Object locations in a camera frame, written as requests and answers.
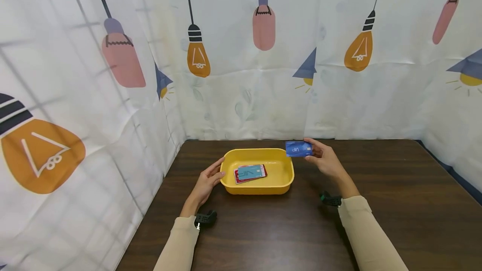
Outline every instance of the curtain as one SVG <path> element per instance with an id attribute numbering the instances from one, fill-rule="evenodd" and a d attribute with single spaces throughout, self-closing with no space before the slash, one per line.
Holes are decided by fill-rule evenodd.
<path id="1" fill-rule="evenodd" d="M 482 190 L 480 0 L 0 11 L 0 270 L 114 270 L 186 139 L 422 140 Z"/>

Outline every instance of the dark brown table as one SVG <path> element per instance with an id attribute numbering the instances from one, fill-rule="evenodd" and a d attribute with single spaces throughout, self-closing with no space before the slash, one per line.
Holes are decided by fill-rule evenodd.
<path id="1" fill-rule="evenodd" d="M 482 207 L 415 141 L 324 141 L 410 271 L 482 270 Z M 284 141 L 187 141 L 118 271 L 151 271 L 199 173 L 233 148 Z M 194 271 L 358 270 L 336 208 L 318 193 L 333 184 L 302 158 L 284 195 L 231 195 L 220 184 L 201 211 L 218 212 L 197 241 Z"/>

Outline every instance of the hand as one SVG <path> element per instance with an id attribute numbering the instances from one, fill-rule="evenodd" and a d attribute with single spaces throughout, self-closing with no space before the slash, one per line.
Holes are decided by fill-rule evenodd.
<path id="1" fill-rule="evenodd" d="M 331 178 L 337 178 L 346 173 L 331 147 L 313 138 L 304 138 L 303 140 L 313 146 L 313 156 L 307 156 L 305 159 L 316 165 L 321 173 Z"/>
<path id="2" fill-rule="evenodd" d="M 213 187 L 221 182 L 221 178 L 225 175 L 224 172 L 219 172 L 223 161 L 224 157 L 201 172 L 196 185 L 187 198 L 186 203 L 184 203 L 180 217 L 196 215 L 199 207 L 206 203 L 210 193 L 213 191 Z"/>
<path id="3" fill-rule="evenodd" d="M 305 159 L 315 164 L 321 173 L 333 179 L 344 199 L 360 195 L 355 183 L 341 165 L 331 147 L 313 138 L 304 138 L 303 140 L 311 143 L 314 155 L 307 156 Z"/>

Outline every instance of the long sleeve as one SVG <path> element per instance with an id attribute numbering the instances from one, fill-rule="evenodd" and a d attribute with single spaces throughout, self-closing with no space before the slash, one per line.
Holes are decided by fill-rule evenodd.
<path id="1" fill-rule="evenodd" d="M 365 198 L 343 199 L 338 212 L 360 271 L 408 271 Z"/>
<path id="2" fill-rule="evenodd" d="M 194 227 L 196 217 L 178 217 L 174 221 L 171 235 L 167 240 L 154 271 L 190 271 L 194 246 L 199 230 Z"/>

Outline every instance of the left hand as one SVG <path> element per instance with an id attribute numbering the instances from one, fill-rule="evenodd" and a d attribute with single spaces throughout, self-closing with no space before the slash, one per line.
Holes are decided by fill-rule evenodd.
<path id="1" fill-rule="evenodd" d="M 199 207 L 206 203 L 210 193 L 213 191 L 213 187 L 218 185 L 218 183 L 221 182 L 221 178 L 225 175 L 224 172 L 219 172 L 223 161 L 224 157 L 220 158 L 201 172 L 191 195 L 189 195 L 184 204 L 180 215 L 181 217 L 196 215 Z"/>

